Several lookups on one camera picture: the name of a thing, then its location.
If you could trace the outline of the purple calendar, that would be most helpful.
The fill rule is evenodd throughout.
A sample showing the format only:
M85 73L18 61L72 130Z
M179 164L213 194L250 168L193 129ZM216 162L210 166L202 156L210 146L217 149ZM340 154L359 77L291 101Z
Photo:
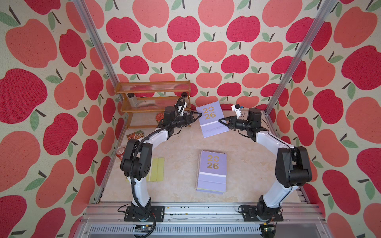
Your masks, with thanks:
M203 192L203 193L218 194L218 195L224 194L224 192L219 192L219 191L209 191L209 190L197 190L197 191Z
M227 183L227 155L203 150L199 156L196 190L223 194Z
M224 118L224 114L218 101L197 107L196 111L202 113L199 122L204 138L229 131L227 126L219 122L219 119Z

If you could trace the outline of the green calendar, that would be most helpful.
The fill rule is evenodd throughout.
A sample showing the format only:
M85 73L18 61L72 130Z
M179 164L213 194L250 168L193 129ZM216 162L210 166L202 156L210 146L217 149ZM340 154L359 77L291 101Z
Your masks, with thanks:
M164 158L153 158L151 169L146 179L147 182L160 182L164 180Z

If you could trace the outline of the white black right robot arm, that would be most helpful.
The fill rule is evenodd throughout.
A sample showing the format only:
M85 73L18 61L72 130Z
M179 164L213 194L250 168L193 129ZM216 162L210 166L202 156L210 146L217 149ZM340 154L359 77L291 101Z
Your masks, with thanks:
M218 121L230 130L245 131L245 137L264 146L276 156L276 181L270 190L260 197L255 214L262 221L280 214L285 198L312 180L313 173L306 148L286 143L262 127L262 113L257 108L250 108L245 120L239 119L238 116L230 116Z

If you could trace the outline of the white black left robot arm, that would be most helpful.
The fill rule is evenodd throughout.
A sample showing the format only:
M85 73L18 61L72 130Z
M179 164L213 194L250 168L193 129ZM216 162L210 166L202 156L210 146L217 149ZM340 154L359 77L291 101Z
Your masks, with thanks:
M141 139L129 140L125 147L121 170L131 183L133 195L131 212L134 217L141 220L154 216L150 208L151 198L145 178L151 169L153 150L170 139L175 128L187 127L202 116L202 113L195 111L184 112L184 108L184 106L166 107L164 118L154 132Z

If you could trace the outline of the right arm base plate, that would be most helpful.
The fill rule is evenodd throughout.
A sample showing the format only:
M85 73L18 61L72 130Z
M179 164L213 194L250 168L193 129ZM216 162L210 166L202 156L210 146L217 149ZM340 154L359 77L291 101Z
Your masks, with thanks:
M267 208L266 206L240 205L238 212L245 222L282 222L284 221L280 208Z

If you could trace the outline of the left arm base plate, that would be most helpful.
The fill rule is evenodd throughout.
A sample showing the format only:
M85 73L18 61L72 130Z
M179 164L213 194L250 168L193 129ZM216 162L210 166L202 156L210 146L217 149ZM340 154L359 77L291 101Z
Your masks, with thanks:
M164 206L148 206L147 210L149 210L149 212L146 212L140 207L132 204L127 208L124 221L153 222L154 220L156 220L157 222L162 222L164 220Z

